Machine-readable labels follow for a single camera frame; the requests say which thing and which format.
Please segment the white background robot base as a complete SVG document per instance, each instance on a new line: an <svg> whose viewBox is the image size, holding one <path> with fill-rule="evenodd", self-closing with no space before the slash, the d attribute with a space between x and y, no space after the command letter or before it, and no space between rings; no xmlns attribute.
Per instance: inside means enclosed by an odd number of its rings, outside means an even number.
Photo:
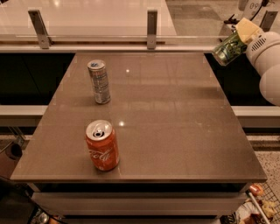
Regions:
<svg viewBox="0 0 280 224"><path fill-rule="evenodd" d="M242 15L237 18L232 15L228 20L225 20L226 25L236 25L242 18L246 18L252 21L260 9L265 7L270 0L239 0L238 9L242 12Z"/></svg>

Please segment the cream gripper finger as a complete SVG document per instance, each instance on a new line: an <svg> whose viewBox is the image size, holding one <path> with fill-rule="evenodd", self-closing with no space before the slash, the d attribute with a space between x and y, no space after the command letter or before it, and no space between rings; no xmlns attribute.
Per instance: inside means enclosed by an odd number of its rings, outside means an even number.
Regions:
<svg viewBox="0 0 280 224"><path fill-rule="evenodd" d="M254 24L245 17L240 20L235 28L240 40L244 44L249 44L263 32L258 25Z"/></svg>

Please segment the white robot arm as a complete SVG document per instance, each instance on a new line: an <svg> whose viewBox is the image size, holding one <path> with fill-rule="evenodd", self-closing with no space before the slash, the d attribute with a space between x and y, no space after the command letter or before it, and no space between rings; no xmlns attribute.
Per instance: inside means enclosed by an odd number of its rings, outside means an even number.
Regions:
<svg viewBox="0 0 280 224"><path fill-rule="evenodd" d="M264 32L258 25L243 18L236 25L237 34L247 46L246 56L261 76L262 96L273 105L280 105L280 35Z"/></svg>

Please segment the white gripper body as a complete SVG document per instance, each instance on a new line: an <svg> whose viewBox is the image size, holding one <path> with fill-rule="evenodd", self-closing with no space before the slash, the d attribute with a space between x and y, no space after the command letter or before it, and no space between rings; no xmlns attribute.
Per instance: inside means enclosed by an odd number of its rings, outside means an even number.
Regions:
<svg viewBox="0 0 280 224"><path fill-rule="evenodd" d="M248 45L246 56L263 76L270 68L280 64L280 34L273 31L262 33Z"/></svg>

